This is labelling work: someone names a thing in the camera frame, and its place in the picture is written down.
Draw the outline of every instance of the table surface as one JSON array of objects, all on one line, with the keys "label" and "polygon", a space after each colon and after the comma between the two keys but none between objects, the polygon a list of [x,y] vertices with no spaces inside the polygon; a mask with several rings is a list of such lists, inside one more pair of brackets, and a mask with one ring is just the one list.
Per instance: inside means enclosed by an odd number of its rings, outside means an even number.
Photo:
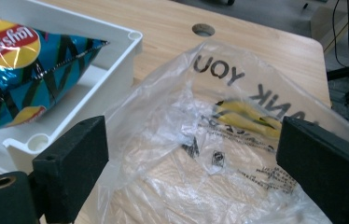
[{"label": "table surface", "polygon": [[[248,49],[330,105],[322,46],[315,40],[241,21],[167,0],[40,0],[143,33],[143,52],[134,59],[135,77],[143,79],[160,65],[207,37],[192,26],[215,29],[210,38]],[[77,223],[88,223],[80,216]]]}]

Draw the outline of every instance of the floor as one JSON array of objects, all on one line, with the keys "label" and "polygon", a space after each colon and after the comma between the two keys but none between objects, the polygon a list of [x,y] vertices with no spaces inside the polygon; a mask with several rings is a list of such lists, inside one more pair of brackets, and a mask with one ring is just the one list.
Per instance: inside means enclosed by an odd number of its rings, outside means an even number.
[{"label": "floor", "polygon": [[[311,17],[325,4],[325,0],[236,0],[232,6],[227,5],[227,0],[174,1],[307,37],[311,37]],[[325,55],[327,71],[349,66],[348,36],[339,39],[336,48]],[[349,78],[329,81],[328,88],[332,109],[349,120],[349,105],[344,103]]]}]

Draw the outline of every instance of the chip bag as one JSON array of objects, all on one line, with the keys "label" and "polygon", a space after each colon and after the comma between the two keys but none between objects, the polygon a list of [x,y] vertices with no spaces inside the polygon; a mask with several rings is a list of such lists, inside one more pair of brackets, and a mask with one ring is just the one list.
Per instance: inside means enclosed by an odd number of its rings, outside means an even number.
[{"label": "chip bag", "polygon": [[31,121],[56,105],[107,44],[0,20],[0,127]]}]

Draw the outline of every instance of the white plastic tray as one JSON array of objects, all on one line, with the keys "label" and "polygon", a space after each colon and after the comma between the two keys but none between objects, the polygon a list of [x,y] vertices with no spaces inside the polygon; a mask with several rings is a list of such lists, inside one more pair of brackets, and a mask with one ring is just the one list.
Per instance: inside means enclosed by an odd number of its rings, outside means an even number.
[{"label": "white plastic tray", "polygon": [[31,160],[77,122],[102,115],[133,84],[143,35],[33,0],[0,0],[0,18],[57,34],[109,40],[76,86],[38,120],[0,130],[0,174],[32,171]]}]

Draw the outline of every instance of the hole in table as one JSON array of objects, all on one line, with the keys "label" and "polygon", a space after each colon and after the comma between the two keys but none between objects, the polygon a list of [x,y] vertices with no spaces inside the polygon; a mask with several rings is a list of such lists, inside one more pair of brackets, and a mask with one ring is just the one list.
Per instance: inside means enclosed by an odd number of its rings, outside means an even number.
[{"label": "hole in table", "polygon": [[215,34],[215,28],[205,23],[198,23],[192,26],[192,32],[199,36],[211,36]]}]

